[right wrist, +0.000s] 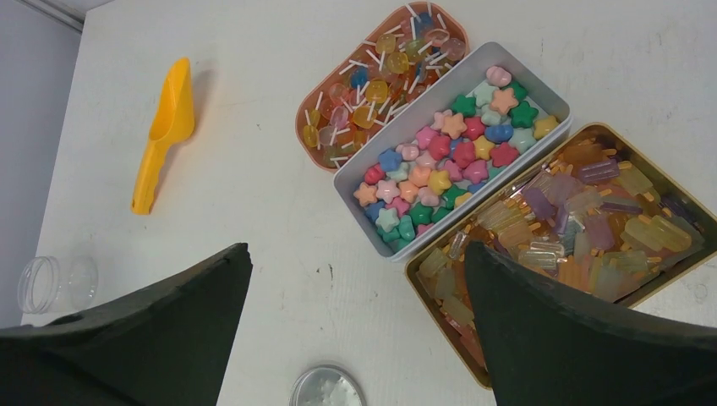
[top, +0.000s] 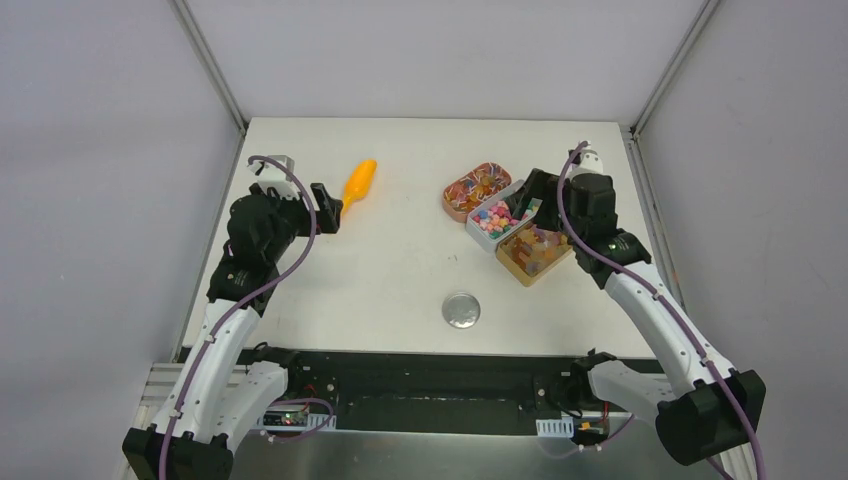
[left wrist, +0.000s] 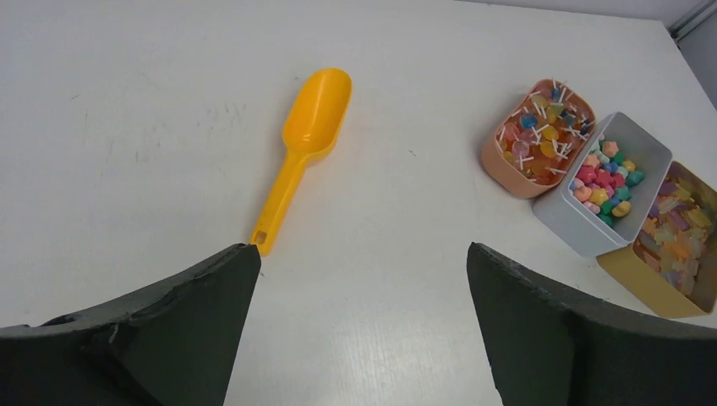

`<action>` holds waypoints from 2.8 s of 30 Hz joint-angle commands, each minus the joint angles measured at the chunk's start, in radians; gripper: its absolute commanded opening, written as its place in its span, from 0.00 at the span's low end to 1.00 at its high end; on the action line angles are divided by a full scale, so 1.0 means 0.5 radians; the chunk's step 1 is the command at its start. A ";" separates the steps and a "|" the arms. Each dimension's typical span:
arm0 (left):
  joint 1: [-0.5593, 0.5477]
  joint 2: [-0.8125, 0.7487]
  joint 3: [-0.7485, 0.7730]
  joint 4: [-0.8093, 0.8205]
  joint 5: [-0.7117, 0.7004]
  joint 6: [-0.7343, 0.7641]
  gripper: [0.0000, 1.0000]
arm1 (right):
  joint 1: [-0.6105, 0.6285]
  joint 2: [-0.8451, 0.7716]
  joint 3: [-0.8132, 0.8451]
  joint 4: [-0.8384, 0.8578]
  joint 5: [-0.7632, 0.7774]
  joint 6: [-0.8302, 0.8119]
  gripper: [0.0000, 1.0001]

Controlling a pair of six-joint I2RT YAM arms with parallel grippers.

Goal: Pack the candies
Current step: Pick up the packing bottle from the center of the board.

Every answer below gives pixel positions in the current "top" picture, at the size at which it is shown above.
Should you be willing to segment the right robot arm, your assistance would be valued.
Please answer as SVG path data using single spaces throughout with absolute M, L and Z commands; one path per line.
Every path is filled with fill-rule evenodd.
M 646 248 L 617 224 L 612 178 L 534 169 L 507 203 L 522 212 L 533 200 L 541 203 L 536 225 L 565 234 L 578 265 L 629 316 L 666 375 L 665 382 L 658 382 L 612 354 L 591 351 L 551 389 L 550 402 L 567 410 L 590 410 L 601 402 L 617 405 L 652 425 L 681 465 L 747 444 L 758 477 L 765 478 L 756 436 L 764 381 L 753 370 L 739 371 L 710 346 L 665 292 Z

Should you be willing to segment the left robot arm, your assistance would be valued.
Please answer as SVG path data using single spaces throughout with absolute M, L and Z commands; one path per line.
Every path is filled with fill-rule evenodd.
M 304 262 L 316 236 L 338 232 L 342 209 L 321 183 L 298 194 L 253 184 L 231 205 L 199 336 L 151 424 L 124 438 L 137 478 L 227 479 L 264 411 L 303 396 L 303 375 L 270 361 L 251 367 L 235 389 L 227 386 L 276 286 Z

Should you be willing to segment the orange plastic scoop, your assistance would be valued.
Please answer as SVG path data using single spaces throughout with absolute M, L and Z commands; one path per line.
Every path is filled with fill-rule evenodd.
M 378 163 L 367 159 L 359 163 L 348 178 L 342 192 L 342 215 L 356 202 L 365 198 L 370 190 Z

